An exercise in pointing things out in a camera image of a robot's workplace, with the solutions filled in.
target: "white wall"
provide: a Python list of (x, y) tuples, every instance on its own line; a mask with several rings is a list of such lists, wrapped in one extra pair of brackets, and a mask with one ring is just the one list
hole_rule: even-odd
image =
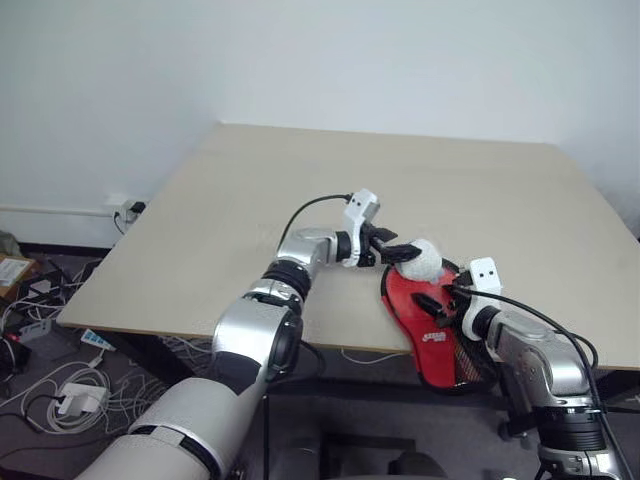
[[(148, 197), (216, 119), (542, 141), (640, 234), (637, 0), (0, 4), (0, 204)], [(110, 220), (0, 213), (25, 241)]]

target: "cardboard box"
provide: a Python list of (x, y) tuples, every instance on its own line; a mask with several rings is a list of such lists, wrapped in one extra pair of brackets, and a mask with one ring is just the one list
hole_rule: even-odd
[(0, 297), (9, 302), (16, 299), (20, 282), (37, 270), (37, 262), (30, 258), (11, 257), (0, 253)]

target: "floor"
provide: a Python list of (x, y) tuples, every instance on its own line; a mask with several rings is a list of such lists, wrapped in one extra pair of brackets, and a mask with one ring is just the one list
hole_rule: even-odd
[[(73, 263), (74, 259), (58, 259)], [(323, 351), (327, 358), (328, 376), (415, 383), (415, 370), (410, 357), (402, 356), (364, 366), (344, 359), (339, 351)], [(35, 355), (29, 369), (12, 381), (18, 392), (51, 371), (55, 366), (75, 361), (89, 361), (98, 350), (83, 346), (81, 350), (51, 363)], [(377, 358), (374, 353), (349, 352), (361, 360)], [(102, 368), (115, 379), (132, 367), (118, 352), (107, 352)], [(313, 359), (301, 356), (300, 371), (311, 371)], [(484, 408), (459, 408), (373, 401), (345, 401), (319, 397), (273, 396), (270, 401), (271, 463), (296, 439), (316, 436), (320, 432), (414, 439), (419, 451), (432, 455), (449, 478), (493, 480), (503, 477), (531, 479), (538, 467), (535, 434), (524, 441), (503, 442), (496, 428), (503, 414)], [(640, 415), (610, 414), (611, 423), (636, 475), (640, 474)], [(0, 465), (57, 479), (71, 479), (90, 464), (108, 442), (58, 450), (27, 450), (3, 456), (21, 447), (71, 446), (104, 436), (96, 427), (80, 435), (54, 437), (36, 435), (9, 417), (0, 419)], [(262, 478), (262, 414), (259, 409), (239, 455), (238, 464), (246, 469), (246, 480)], [(343, 474), (385, 473), (388, 461), (400, 452), (362, 447), (342, 447), (345, 456)]]

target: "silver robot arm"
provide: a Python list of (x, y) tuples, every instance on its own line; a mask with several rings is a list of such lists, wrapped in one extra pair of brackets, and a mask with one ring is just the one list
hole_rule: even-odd
[(355, 266), (372, 255), (366, 240), (378, 230), (370, 222), (379, 206), (373, 193), (361, 190), (345, 209), (344, 231), (290, 233), (262, 278), (218, 320), (212, 379), (172, 386), (77, 478), (225, 478), (269, 382), (295, 366), (301, 314), (318, 271), (337, 262)]
[[(500, 293), (495, 263), (471, 262), (472, 290)], [(540, 435), (538, 456), (554, 479), (622, 479), (607, 445), (591, 395), (585, 366), (575, 348), (543, 325), (496, 299), (473, 296), (463, 331), (486, 342), (488, 350), (512, 369)]]

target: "table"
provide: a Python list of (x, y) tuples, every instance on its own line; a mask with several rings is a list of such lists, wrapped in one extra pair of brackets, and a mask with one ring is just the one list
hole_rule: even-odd
[[(576, 164), (546, 144), (218, 125), (59, 317), (69, 326), (210, 336), (260, 278), (303, 202), (368, 188), (375, 222), (424, 237), (456, 263), (492, 256), (504, 294), (640, 367), (640, 248)], [(296, 226), (339, 229), (343, 204)], [(304, 338), (406, 351), (379, 299), (383, 268), (321, 272)]]

